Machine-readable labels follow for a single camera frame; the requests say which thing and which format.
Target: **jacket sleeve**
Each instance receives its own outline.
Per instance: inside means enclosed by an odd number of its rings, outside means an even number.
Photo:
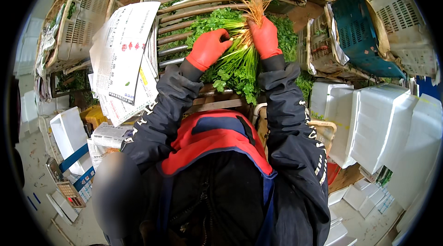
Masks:
[[[299,65],[285,63],[283,55],[276,55],[262,60],[262,67],[264,72],[259,75],[258,82],[266,93],[268,103],[269,163],[278,172],[276,185],[288,183],[291,187],[289,190],[276,189],[286,191],[287,194],[295,193],[305,199],[300,202],[306,203],[306,211],[302,213],[310,213],[306,219],[309,222],[307,226],[313,228],[313,243],[323,245],[329,233],[330,223],[327,206],[326,150],[324,145],[316,140],[315,127],[308,125],[311,119],[305,106],[306,102],[302,91],[295,84],[300,73]]]
[[[121,145],[121,151],[135,161],[141,173],[167,158],[173,150],[171,142],[177,138],[183,113],[191,107],[203,86],[198,80],[202,74],[187,61],[180,68],[166,67],[157,83],[156,100],[146,106],[134,123],[132,137]]]

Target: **yellow plastic crate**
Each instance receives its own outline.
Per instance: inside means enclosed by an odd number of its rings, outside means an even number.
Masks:
[[[92,127],[96,129],[101,123],[108,122],[108,119],[103,115],[101,107],[98,107],[89,111],[86,115],[86,122],[91,123]]]

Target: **worker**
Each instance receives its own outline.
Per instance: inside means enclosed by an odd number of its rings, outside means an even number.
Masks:
[[[232,45],[225,29],[202,34],[180,67],[169,65],[155,102],[121,152],[106,156],[93,182],[105,238],[122,245],[324,245],[330,227],[326,150],[309,126],[277,28],[248,21],[263,72],[269,162],[254,126],[218,109],[182,120],[202,74]]]

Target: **red rubber glove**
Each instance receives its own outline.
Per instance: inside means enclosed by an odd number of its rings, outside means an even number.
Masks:
[[[194,67],[204,72],[209,66],[213,65],[222,56],[222,54],[232,46],[229,41],[229,34],[225,29],[213,30],[203,33],[195,41],[191,53],[186,59]]]
[[[261,18],[261,28],[253,21],[248,21],[251,29],[252,40],[261,59],[267,59],[274,55],[282,54],[278,48],[277,28],[265,16]]]

